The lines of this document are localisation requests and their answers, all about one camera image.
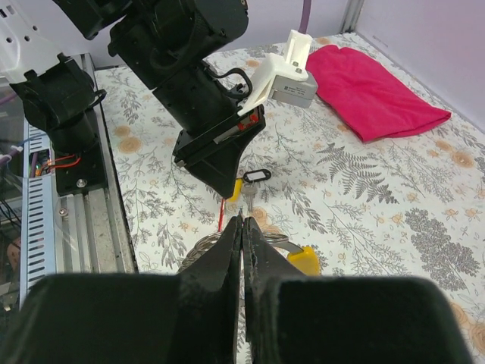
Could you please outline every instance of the floral pattern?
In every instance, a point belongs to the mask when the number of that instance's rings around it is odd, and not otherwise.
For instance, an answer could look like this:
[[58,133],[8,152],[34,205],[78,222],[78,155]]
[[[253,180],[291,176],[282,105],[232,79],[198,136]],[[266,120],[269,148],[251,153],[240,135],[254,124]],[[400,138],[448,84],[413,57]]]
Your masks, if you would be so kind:
[[[383,64],[422,99],[448,108],[413,76],[355,34],[318,38]],[[219,71],[249,74],[267,45],[211,55]],[[172,162],[177,122],[126,67],[98,71],[127,221],[141,271],[174,273],[195,243],[217,229],[221,199]],[[232,85],[237,80],[228,80]],[[254,215],[266,231],[313,246],[323,275],[418,275],[449,298],[470,351],[485,362],[485,136],[453,112],[418,136],[363,144],[318,97],[302,109],[266,104],[267,127],[246,149],[240,174],[258,184]],[[227,203],[226,221],[246,202]],[[238,362],[245,362],[244,317]]]

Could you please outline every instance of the yellow object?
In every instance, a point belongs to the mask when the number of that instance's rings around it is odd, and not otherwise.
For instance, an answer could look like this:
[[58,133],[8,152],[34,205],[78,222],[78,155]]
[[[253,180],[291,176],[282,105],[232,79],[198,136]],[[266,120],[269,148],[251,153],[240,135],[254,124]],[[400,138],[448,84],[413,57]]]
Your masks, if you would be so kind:
[[234,186],[234,194],[230,199],[227,199],[226,201],[228,202],[235,202],[239,198],[239,195],[241,194],[241,187],[243,186],[243,179],[242,178],[237,178],[236,179],[236,185]]
[[304,246],[300,253],[290,253],[288,262],[306,275],[320,275],[320,262],[315,251],[310,246]]

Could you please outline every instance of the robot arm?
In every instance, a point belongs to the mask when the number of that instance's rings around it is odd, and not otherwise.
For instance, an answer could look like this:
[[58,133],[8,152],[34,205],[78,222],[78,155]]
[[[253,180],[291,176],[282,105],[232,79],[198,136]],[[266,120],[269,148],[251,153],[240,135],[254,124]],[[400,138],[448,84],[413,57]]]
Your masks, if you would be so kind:
[[[175,163],[224,198],[233,193],[245,147],[265,127],[262,103],[273,97],[309,106],[316,92],[305,71],[311,37],[295,31],[284,55],[268,55],[251,80],[243,70],[228,72],[244,76],[246,86],[228,90],[219,82],[221,77],[203,59],[244,34],[244,0],[54,1],[87,39],[116,23],[110,54],[122,57],[183,128]],[[7,3],[14,4],[0,0],[2,8]],[[10,57],[0,69],[24,101],[27,120],[48,133],[54,149],[82,153],[96,143],[84,111],[101,95],[75,62],[43,39],[16,8],[18,21],[9,18],[0,35],[11,34],[17,51],[5,48]],[[28,44],[24,37],[30,38]],[[32,64],[22,63],[24,59]]]

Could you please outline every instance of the white plastic bracket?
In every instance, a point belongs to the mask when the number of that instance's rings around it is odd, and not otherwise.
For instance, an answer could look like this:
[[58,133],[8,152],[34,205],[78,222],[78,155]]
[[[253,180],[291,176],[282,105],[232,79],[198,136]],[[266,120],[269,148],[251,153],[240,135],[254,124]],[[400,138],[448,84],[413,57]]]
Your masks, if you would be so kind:
[[26,81],[27,71],[44,74],[59,63],[60,53],[40,35],[16,0],[0,0],[0,73],[9,83]]
[[308,72],[305,67],[310,47],[311,36],[292,30],[289,33],[283,55],[268,53],[256,68],[251,76],[252,93],[237,114],[242,116],[272,97],[272,86],[277,76],[299,82],[306,81]]

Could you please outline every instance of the pink napkin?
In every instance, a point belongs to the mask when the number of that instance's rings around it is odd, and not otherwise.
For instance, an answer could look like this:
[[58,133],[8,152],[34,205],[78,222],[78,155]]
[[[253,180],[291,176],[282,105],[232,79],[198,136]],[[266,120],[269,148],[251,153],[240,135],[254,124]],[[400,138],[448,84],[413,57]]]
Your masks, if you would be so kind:
[[312,53],[306,69],[317,94],[330,104],[363,142],[409,137],[451,118],[416,96],[379,62],[351,48],[326,45]]

